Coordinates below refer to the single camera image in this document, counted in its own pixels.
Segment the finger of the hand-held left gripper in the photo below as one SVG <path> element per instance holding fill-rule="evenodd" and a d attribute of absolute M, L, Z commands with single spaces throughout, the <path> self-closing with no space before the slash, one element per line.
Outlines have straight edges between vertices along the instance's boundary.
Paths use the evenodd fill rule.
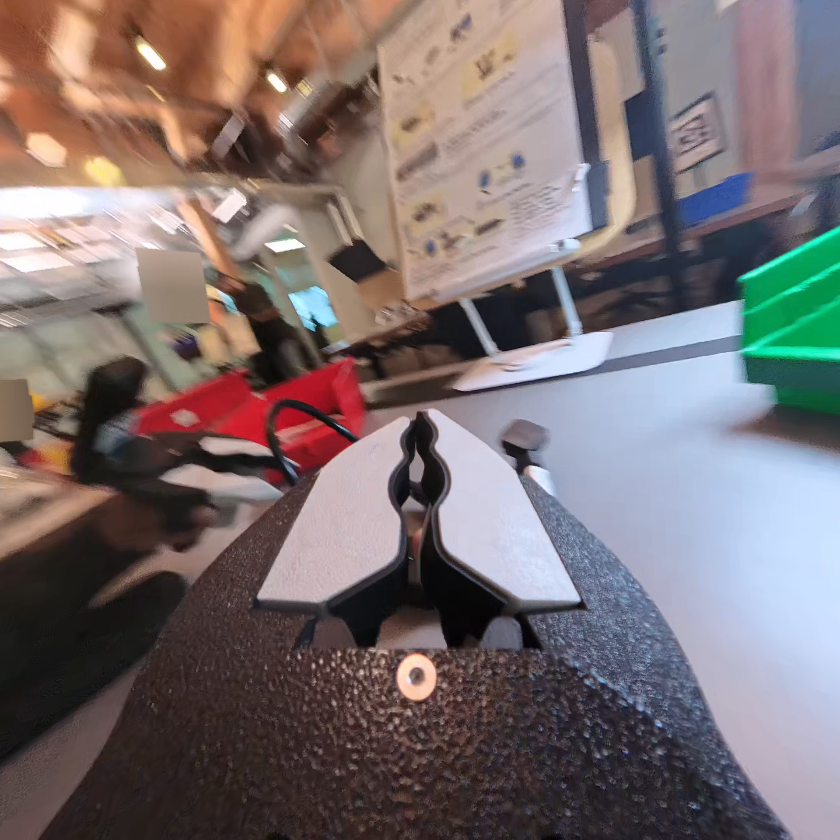
<path fill-rule="evenodd" d="M 199 476 L 196 481 L 206 493 L 208 505 L 215 509 L 275 502 L 284 495 L 281 489 L 257 476 Z"/>
<path fill-rule="evenodd" d="M 239 437 L 201 436 L 191 446 L 191 463 L 276 463 L 270 448 Z"/>

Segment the curved wooden chair back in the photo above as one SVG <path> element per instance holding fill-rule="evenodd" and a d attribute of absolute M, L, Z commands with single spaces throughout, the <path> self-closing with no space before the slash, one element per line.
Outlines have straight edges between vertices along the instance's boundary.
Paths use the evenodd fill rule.
<path fill-rule="evenodd" d="M 606 165 L 607 224 L 585 237 L 579 252 L 584 260 L 603 257 L 608 246 L 623 234 L 634 217 L 637 198 L 634 159 L 617 59 L 610 46 L 597 39 L 589 41 L 589 57 L 600 159 Z"/>

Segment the bright computer screen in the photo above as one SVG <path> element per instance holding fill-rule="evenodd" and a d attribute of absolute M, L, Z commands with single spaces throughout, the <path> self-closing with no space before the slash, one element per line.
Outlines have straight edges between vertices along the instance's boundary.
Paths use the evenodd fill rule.
<path fill-rule="evenodd" d="M 329 295 L 320 286 L 313 285 L 292 291 L 288 297 L 299 319 L 309 331 L 314 333 L 318 325 L 326 332 L 339 327 L 340 322 L 335 315 Z"/>

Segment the long wooden bench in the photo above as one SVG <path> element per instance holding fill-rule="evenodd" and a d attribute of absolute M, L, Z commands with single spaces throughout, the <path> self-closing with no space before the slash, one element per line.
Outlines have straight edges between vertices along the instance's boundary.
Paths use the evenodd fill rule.
<path fill-rule="evenodd" d="M 790 211 L 804 194 L 804 187 L 794 183 L 760 183 L 752 188 L 748 200 L 741 206 L 684 228 L 681 243 L 693 243 L 724 229 Z M 629 261 L 657 256 L 664 251 L 665 234 L 661 225 L 656 224 L 633 234 L 619 235 L 604 253 L 574 260 L 570 269 L 579 274 L 603 271 Z"/>

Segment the white printed poster board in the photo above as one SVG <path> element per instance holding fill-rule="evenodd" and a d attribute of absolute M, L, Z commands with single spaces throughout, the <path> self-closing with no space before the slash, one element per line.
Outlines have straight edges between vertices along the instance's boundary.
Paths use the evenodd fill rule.
<path fill-rule="evenodd" d="M 417 2 L 377 59 L 407 300 L 525 277 L 606 225 L 582 2 Z"/>

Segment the black metal pole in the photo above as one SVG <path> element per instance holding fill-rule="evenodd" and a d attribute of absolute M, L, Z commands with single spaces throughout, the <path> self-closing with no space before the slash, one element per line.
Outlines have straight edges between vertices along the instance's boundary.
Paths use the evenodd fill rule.
<path fill-rule="evenodd" d="M 669 152 L 665 109 L 665 76 L 659 62 L 659 42 L 647 1 L 631 1 L 637 54 L 647 90 L 647 112 L 653 133 L 653 157 L 659 220 L 665 237 L 665 262 L 670 296 L 678 312 L 687 310 L 686 258 L 681 248 L 676 182 Z"/>

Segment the green plastic bin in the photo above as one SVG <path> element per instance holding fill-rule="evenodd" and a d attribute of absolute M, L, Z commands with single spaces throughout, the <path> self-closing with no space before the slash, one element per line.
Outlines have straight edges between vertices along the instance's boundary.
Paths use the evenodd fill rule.
<path fill-rule="evenodd" d="M 839 415 L 839 228 L 739 279 L 745 380 L 779 406 Z"/>

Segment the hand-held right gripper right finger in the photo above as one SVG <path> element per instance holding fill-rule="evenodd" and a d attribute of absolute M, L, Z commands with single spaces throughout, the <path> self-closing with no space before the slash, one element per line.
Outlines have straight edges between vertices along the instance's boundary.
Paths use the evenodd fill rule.
<path fill-rule="evenodd" d="M 495 620 L 576 611 L 584 600 L 515 469 L 436 409 L 416 415 L 427 512 L 423 593 L 447 646 L 480 640 Z"/>

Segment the framed black white sign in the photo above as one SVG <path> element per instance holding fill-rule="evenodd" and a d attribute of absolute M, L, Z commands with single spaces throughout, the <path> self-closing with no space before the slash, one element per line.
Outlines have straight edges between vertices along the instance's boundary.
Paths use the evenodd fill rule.
<path fill-rule="evenodd" d="M 714 91 L 704 94 L 671 118 L 668 147 L 675 174 L 695 169 L 727 150 L 725 124 Z"/>

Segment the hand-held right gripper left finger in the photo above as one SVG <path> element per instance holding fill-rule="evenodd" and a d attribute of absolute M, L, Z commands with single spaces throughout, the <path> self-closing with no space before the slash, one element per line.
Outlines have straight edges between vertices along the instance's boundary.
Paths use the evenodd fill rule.
<path fill-rule="evenodd" d="M 413 421 L 399 416 L 323 467 L 256 605 L 318 620 L 337 618 L 358 646 L 374 646 L 408 589 L 403 507 L 414 455 Z"/>

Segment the dark grey plug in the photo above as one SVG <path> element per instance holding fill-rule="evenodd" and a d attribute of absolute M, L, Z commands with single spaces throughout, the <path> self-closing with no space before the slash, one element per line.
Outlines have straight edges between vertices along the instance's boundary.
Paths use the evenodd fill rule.
<path fill-rule="evenodd" d="M 553 477 L 542 462 L 542 451 L 549 439 L 549 430 L 545 427 L 518 419 L 501 432 L 500 446 L 518 476 L 528 477 L 551 497 L 557 497 Z"/>

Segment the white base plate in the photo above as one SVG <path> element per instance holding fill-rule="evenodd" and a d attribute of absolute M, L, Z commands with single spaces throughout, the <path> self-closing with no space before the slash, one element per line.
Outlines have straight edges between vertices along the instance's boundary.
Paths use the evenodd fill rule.
<path fill-rule="evenodd" d="M 458 393 L 486 392 L 502 387 L 559 379 L 600 368 L 612 349 L 611 331 L 584 332 L 571 288 L 564 274 L 565 264 L 581 249 L 578 239 L 567 238 L 552 245 L 548 260 L 533 263 L 530 269 L 550 269 L 558 293 L 568 334 L 565 338 L 536 343 L 526 348 L 500 351 L 476 309 L 474 297 L 462 297 L 458 304 L 485 351 L 485 358 L 475 362 L 450 388 Z"/>

